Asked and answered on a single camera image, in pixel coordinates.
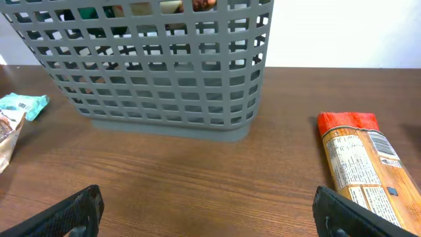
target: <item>tabletop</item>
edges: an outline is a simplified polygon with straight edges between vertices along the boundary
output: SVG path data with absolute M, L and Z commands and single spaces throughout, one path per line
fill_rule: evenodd
M 99 236 L 317 236 L 333 188 L 322 111 L 374 113 L 421 185 L 421 70 L 267 68 L 249 135 L 234 143 L 94 128 L 40 66 L 0 66 L 0 97 L 44 95 L 0 174 L 0 231 L 98 184 Z

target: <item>basket base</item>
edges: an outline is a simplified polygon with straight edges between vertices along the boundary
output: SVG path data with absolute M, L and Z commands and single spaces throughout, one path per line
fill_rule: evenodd
M 91 120 L 97 128 L 119 130 L 124 132 L 142 132 L 147 134 L 158 134 L 164 136 L 177 136 L 183 138 L 194 138 L 212 140 L 216 142 L 236 142 L 248 135 L 250 124 L 230 131 L 205 130 L 199 128 L 180 128 L 171 126 L 158 126 L 151 124 L 133 124 L 107 120 Z

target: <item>teal plastic packet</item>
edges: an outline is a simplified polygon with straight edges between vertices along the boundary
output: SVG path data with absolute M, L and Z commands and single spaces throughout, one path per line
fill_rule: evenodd
M 49 101 L 48 95 L 27 96 L 11 93 L 0 99 L 0 109 L 24 111 L 26 112 L 25 119 L 33 121 Z

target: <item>gray plastic basket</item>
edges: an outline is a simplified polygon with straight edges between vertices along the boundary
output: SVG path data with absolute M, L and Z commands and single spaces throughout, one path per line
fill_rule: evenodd
M 0 11 L 94 125 L 241 139 L 257 114 L 274 0 L 218 0 L 205 12 L 184 0 L 179 14 L 162 2 L 0 0 Z M 134 15 L 134 3 L 150 14 Z M 107 14 L 115 5 L 123 17 Z

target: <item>white wall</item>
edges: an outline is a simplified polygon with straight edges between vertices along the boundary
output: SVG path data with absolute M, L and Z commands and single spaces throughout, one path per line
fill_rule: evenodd
M 421 68 L 421 0 L 274 1 L 267 66 Z M 3 16 L 0 54 L 38 64 Z

